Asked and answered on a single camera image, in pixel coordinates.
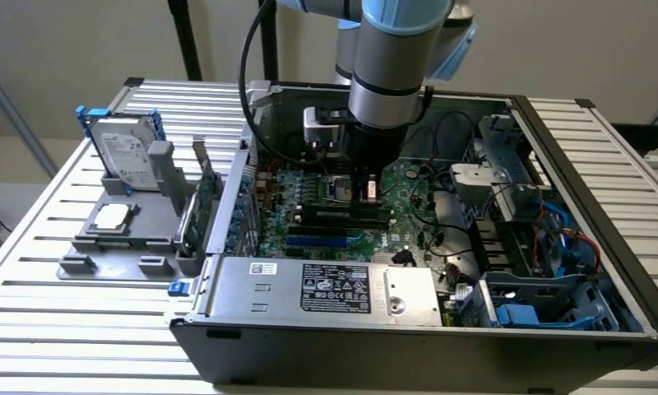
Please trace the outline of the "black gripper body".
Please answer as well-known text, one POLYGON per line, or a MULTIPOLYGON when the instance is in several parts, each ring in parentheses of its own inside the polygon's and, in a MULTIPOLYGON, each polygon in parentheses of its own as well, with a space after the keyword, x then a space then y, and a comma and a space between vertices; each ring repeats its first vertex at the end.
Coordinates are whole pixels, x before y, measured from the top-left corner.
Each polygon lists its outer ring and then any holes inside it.
POLYGON ((381 173, 399 156, 405 126, 383 129, 354 123, 345 132, 345 154, 353 165, 366 173, 381 173))

